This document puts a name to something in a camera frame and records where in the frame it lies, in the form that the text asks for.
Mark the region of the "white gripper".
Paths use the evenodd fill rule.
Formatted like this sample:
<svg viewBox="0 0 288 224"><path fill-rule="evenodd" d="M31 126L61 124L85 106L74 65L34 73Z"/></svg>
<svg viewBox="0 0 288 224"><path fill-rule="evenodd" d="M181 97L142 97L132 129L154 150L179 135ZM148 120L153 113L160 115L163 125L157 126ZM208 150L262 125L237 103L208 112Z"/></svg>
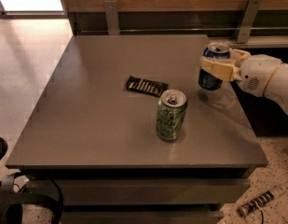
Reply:
<svg viewBox="0 0 288 224"><path fill-rule="evenodd" d="M242 49L231 49L230 58L202 57L200 67L223 81L239 80L240 89L256 97L264 95L267 84L282 65L281 59L265 54L251 56Z"/></svg>

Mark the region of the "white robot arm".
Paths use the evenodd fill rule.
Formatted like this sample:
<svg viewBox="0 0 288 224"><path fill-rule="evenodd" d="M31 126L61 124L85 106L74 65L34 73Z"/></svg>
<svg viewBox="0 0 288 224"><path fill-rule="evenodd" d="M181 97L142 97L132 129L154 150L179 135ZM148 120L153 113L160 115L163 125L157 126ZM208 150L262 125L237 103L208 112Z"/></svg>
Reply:
<svg viewBox="0 0 288 224"><path fill-rule="evenodd" d="M200 58L201 69L222 81L236 81L242 91L272 100L288 116L288 63L266 54L231 49L230 57Z"/></svg>

